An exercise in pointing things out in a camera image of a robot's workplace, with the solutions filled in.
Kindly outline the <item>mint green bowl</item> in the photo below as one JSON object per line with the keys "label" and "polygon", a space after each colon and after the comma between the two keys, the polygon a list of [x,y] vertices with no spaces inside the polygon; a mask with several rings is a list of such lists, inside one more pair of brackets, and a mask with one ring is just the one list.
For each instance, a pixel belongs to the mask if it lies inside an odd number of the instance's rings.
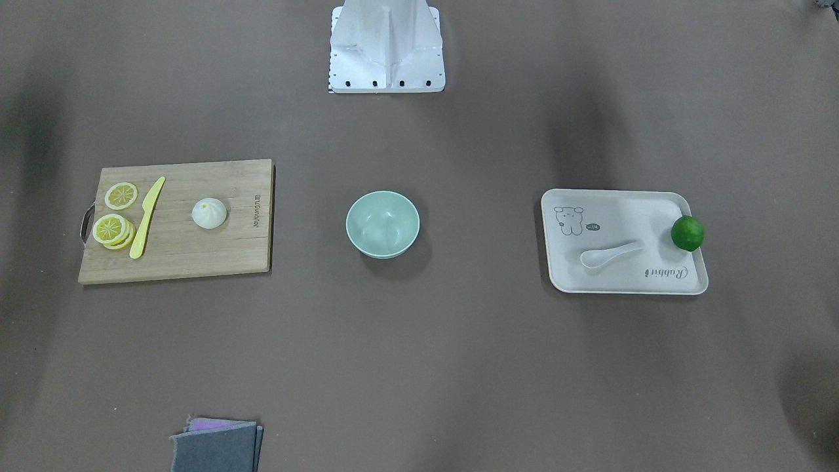
{"label": "mint green bowl", "polygon": [[380,260],[404,254],[419,236],[420,214],[404,195],[387,190],[359,197],[345,216],[345,232],[362,254]]}

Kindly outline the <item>grey folded cloth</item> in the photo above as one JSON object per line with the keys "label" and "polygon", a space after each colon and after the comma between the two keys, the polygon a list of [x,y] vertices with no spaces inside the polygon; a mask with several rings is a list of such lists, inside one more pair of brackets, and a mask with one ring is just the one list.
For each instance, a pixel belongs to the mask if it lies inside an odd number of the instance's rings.
{"label": "grey folded cloth", "polygon": [[189,416],[170,437],[171,471],[258,471],[263,427],[254,421]]}

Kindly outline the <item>white plastic spoon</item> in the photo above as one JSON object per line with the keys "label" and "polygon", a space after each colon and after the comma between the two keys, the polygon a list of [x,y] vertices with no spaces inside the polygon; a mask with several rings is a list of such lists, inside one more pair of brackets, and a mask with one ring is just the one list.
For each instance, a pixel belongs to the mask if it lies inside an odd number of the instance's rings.
{"label": "white plastic spoon", "polygon": [[587,250],[579,255],[579,262],[585,269],[599,269],[608,265],[612,260],[624,254],[634,253],[639,250],[644,250],[645,244],[640,240],[634,240],[627,244],[616,246],[613,248],[605,248],[605,250]]}

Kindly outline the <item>yellow plastic knife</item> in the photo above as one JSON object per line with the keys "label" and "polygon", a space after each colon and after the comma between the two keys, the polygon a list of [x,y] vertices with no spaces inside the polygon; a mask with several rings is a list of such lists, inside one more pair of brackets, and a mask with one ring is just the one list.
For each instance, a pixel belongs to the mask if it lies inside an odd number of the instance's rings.
{"label": "yellow plastic knife", "polygon": [[147,192],[146,196],[144,197],[142,203],[143,209],[143,218],[141,219],[140,224],[136,227],[136,235],[134,237],[134,241],[132,242],[129,256],[133,260],[137,260],[141,258],[145,251],[145,246],[147,244],[147,237],[149,237],[149,228],[151,225],[151,220],[153,217],[153,213],[155,212],[155,206],[159,199],[160,192],[164,187],[166,178],[164,176],[160,176],[159,179],[156,180],[155,183],[151,186],[151,189]]}

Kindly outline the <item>bamboo cutting board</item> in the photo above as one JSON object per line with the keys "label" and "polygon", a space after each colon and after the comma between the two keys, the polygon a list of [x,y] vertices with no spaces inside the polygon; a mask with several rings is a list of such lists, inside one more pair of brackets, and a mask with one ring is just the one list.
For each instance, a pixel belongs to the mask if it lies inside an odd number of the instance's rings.
{"label": "bamboo cutting board", "polygon": [[[131,182],[139,195],[134,205],[123,211],[123,217],[138,226],[144,197],[160,177],[165,177],[165,182],[150,219],[143,255],[132,259],[128,248],[108,250],[90,238],[78,275],[82,285],[270,270],[275,201],[272,159],[103,168],[90,221],[110,212],[105,196],[112,185]],[[192,220],[195,203],[207,197],[225,204],[227,218],[219,227],[201,228]]]}

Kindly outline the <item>upper lemon slice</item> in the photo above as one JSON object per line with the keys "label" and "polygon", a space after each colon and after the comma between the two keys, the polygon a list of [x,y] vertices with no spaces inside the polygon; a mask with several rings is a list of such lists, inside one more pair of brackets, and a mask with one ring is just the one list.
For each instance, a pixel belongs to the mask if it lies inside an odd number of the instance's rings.
{"label": "upper lemon slice", "polygon": [[139,191],[132,182],[117,182],[105,194],[104,203],[113,211],[123,211],[137,201]]}

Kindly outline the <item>green lime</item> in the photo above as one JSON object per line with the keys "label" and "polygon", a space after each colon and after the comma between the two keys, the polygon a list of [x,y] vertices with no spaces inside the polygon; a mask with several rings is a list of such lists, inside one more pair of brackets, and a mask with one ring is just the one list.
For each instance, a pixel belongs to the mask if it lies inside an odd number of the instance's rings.
{"label": "green lime", "polygon": [[672,225],[669,236],[680,250],[694,252],[704,243],[705,228],[697,218],[682,215]]}

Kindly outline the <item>white steamed bun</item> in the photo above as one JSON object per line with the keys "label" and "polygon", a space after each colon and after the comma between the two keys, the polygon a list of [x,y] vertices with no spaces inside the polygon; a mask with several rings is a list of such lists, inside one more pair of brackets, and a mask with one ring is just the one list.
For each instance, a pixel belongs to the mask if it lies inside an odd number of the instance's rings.
{"label": "white steamed bun", "polygon": [[200,228],[212,229],[227,220],[227,207],[221,200],[207,197],[197,201],[191,210],[191,219]]}

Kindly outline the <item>beige rabbit tray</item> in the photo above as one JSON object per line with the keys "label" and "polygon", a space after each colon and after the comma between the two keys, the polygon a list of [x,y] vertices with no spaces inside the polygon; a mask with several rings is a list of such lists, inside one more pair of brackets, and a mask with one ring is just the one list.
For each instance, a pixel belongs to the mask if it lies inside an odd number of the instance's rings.
{"label": "beige rabbit tray", "polygon": [[[690,215],[675,192],[551,189],[540,200],[549,280],[561,292],[699,295],[709,286],[700,250],[680,250],[671,227]],[[579,255],[634,240],[645,249],[599,269],[585,269]]]}

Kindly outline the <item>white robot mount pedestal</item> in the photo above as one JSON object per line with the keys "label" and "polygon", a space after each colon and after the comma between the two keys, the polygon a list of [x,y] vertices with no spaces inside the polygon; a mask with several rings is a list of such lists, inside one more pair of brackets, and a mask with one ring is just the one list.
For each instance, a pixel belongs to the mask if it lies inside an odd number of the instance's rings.
{"label": "white robot mount pedestal", "polygon": [[328,90],[335,94],[442,92],[440,12],[425,1],[345,1],[330,15]]}

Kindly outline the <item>lower lemon slice stack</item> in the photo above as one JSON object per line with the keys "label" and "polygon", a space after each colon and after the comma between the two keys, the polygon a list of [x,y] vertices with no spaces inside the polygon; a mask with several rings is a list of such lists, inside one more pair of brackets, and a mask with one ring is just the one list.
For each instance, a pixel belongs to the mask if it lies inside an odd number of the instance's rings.
{"label": "lower lemon slice stack", "polygon": [[137,228],[128,219],[117,213],[108,213],[96,220],[92,236],[108,250],[128,248],[137,234]]}

